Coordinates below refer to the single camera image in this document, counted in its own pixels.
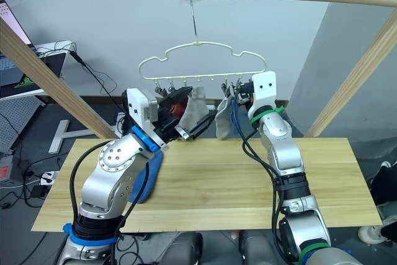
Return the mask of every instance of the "metal pegboard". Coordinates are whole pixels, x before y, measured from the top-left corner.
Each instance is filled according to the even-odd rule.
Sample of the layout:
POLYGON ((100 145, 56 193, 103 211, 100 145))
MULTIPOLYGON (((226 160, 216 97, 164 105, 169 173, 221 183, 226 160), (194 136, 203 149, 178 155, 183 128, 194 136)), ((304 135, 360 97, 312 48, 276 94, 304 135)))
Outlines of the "metal pegboard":
MULTIPOLYGON (((45 106, 45 104, 35 96, 20 97, 0 101, 0 113, 6 116, 20 133, 39 106, 45 106)), ((11 154, 11 146, 17 140, 18 135, 1 115, 0 128, 0 152, 11 154)))

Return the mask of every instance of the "computer monitor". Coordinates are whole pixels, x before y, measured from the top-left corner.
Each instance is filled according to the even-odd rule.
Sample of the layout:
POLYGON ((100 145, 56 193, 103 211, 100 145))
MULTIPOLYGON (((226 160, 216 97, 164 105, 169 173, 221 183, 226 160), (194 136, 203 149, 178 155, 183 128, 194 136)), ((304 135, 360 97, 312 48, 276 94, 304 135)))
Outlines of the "computer monitor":
POLYGON ((26 45, 28 45, 28 47, 30 47, 33 51, 36 50, 4 0, 0 1, 0 17, 20 37, 20 39, 23 40, 26 45))

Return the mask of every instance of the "white hanger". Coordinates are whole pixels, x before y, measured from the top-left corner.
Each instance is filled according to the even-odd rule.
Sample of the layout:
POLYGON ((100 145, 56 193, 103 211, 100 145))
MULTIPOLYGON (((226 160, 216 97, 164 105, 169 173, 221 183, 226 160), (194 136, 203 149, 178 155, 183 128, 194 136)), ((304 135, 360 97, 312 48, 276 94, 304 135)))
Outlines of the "white hanger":
POLYGON ((260 55, 260 54, 258 54, 258 53, 249 52, 249 51, 242 51, 242 52, 240 52, 240 53, 235 53, 232 46, 226 45, 226 44, 224 44, 224 43, 216 43, 216 42, 199 42, 199 40, 198 40, 198 38, 197 38, 197 28, 196 28, 196 23, 195 23, 194 10, 193 10, 193 1, 192 1, 192 0, 190 0, 190 8, 191 8, 191 10, 192 10, 193 26, 194 26, 194 33, 195 33, 195 36, 196 36, 196 41, 194 41, 194 42, 192 42, 192 43, 185 43, 185 44, 183 44, 183 45, 178 45, 178 46, 175 46, 175 47, 172 47, 172 48, 166 50, 166 51, 164 52, 164 58, 160 58, 160 57, 157 57, 157 56, 153 56, 153 57, 150 57, 150 58, 147 58, 147 59, 141 61, 141 63, 140 63, 139 66, 138 66, 138 71, 139 71, 139 75, 140 75, 143 79, 152 80, 152 81, 155 83, 155 85, 158 85, 158 84, 159 84, 159 80, 162 80, 162 79, 168 80, 171 84, 172 84, 173 79, 183 79, 183 81, 184 81, 184 83, 185 83, 185 86, 186 86, 186 80, 187 80, 187 78, 196 78, 197 81, 201 81, 201 78, 205 78, 205 77, 209 77, 211 80, 213 80, 214 77, 217 77, 217 76, 224 76, 225 79, 227 80, 227 79, 228 79, 228 76, 238 75, 238 76, 239 76, 239 79, 241 79, 242 76, 245 75, 245 74, 257 74, 257 73, 263 73, 263 72, 266 71, 266 69, 267 69, 267 61, 266 61, 266 59, 265 59, 262 55, 260 55), (151 61, 151 60, 158 60, 158 61, 160 61, 160 62, 164 62, 164 61, 167 61, 167 60, 169 59, 169 53, 172 52, 172 51, 174 51, 174 50, 178 50, 178 49, 180 49, 180 48, 185 48, 185 47, 191 47, 191 46, 200 46, 200 45, 215 45, 215 46, 225 47, 225 48, 228 48, 228 49, 230 50, 231 54, 232 54, 233 56, 236 56, 236 57, 241 57, 243 54, 256 56, 256 57, 258 57, 259 59, 262 60, 263 69, 260 70, 260 71, 244 71, 244 72, 238 72, 238 73, 195 74, 195 75, 165 76, 165 77, 145 77, 145 76, 143 76, 143 74, 142 74, 142 66, 143 66, 144 64, 146 64, 147 62, 149 62, 149 61, 151 61))

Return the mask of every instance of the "wooden tabletop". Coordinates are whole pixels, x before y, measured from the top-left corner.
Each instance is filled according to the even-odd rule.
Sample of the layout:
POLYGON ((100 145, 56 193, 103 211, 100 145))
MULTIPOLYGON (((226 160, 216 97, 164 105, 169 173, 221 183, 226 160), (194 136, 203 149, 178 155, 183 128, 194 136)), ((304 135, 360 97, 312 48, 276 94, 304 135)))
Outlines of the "wooden tabletop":
MULTIPOLYGON (((76 160, 100 139, 76 140, 32 231, 62 231, 72 221, 69 175, 76 160)), ((345 138, 298 138, 310 189, 328 227, 381 225, 364 177, 345 138)), ((259 139, 251 145, 266 159, 259 139)), ((91 153, 76 175, 81 201, 84 181, 96 166, 91 153)), ((124 232, 242 230, 270 228, 271 183, 247 157, 240 139, 175 141, 165 151, 151 197, 138 204, 124 232)))

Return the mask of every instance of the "gray wall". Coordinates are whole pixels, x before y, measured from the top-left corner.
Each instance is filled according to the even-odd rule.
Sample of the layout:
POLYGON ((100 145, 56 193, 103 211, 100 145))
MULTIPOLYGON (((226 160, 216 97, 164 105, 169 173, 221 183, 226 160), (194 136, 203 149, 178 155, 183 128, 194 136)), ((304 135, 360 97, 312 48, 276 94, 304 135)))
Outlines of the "gray wall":
MULTIPOLYGON (((127 87, 153 91, 154 84, 138 76, 139 62, 194 41, 186 0, 10 0, 9 4, 34 43, 76 42, 83 59, 118 82, 116 95, 127 87)), ((228 43, 237 52, 264 55, 269 69, 280 74, 279 99, 290 98, 327 5, 282 0, 194 2, 199 39, 228 43)), ((163 64, 153 62, 145 74, 227 73, 260 67, 253 58, 233 58, 228 50, 202 46, 175 52, 163 64)), ((79 66, 64 70, 64 76, 78 94, 99 94, 98 84, 79 66)), ((113 84, 104 79, 110 89, 113 84)), ((200 84, 206 87, 208 97, 221 98, 223 80, 206 79, 200 84)))
MULTIPOLYGON (((299 130, 310 127, 391 12, 387 7, 329 4, 287 109, 299 130)), ((321 136, 351 142, 397 137, 397 47, 321 136)))

